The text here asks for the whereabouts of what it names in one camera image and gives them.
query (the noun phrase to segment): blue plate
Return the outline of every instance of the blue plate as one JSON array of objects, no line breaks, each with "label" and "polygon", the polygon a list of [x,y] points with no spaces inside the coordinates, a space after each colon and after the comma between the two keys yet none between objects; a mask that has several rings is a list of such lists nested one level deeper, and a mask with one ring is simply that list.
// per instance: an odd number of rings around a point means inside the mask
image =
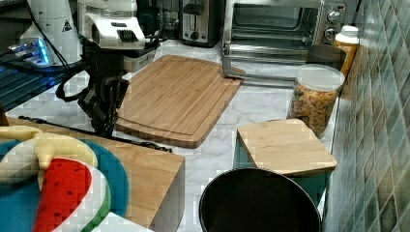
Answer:
[{"label": "blue plate", "polygon": [[[104,147],[85,140],[96,154],[99,170],[109,182],[111,212],[123,217],[129,202],[129,182],[122,163]],[[0,160],[19,142],[0,144]],[[11,187],[0,186],[0,225],[4,231],[31,231],[40,202],[37,176]]]}]

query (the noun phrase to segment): jar lid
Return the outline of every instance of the jar lid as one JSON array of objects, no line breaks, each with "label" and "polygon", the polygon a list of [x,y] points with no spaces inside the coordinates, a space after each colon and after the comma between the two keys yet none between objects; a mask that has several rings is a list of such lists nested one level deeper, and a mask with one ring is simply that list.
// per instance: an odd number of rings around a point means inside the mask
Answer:
[{"label": "jar lid", "polygon": [[344,75],[328,66],[302,65],[297,71],[297,81],[311,90],[328,92],[343,84]]},{"label": "jar lid", "polygon": [[359,32],[359,28],[349,25],[344,25],[341,28],[341,34],[348,36],[348,37],[357,37]]}]

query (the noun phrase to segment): wooden cutting board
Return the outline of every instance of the wooden cutting board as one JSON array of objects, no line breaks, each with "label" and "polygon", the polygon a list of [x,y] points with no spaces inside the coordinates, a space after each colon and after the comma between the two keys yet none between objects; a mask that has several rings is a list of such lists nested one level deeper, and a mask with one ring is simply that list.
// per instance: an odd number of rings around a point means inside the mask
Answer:
[{"label": "wooden cutting board", "polygon": [[117,130],[153,141],[198,147],[238,91],[221,65],[162,56],[131,79],[118,110]]},{"label": "wooden cutting board", "polygon": [[313,131],[298,119],[243,125],[238,137],[256,167],[288,177],[332,171],[337,165]]}]

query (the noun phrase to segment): black trash can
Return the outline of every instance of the black trash can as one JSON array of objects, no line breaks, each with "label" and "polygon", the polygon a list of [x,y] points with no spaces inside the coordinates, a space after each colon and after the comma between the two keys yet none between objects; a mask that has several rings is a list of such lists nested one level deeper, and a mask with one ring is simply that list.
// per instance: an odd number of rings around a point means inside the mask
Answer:
[{"label": "black trash can", "polygon": [[199,220],[205,232],[318,232],[321,219],[305,191],[260,168],[220,174],[202,193]]}]

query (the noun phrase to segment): plastic bottle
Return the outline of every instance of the plastic bottle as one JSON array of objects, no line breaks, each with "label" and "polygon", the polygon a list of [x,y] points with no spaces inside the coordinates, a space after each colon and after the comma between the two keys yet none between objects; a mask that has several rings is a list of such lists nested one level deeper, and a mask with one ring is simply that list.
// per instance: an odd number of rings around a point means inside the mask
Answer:
[{"label": "plastic bottle", "polygon": [[358,32],[359,29],[357,27],[346,25],[341,28],[341,32],[337,33],[335,37],[334,46],[346,52],[346,59],[340,70],[346,77],[349,74],[359,45]]}]

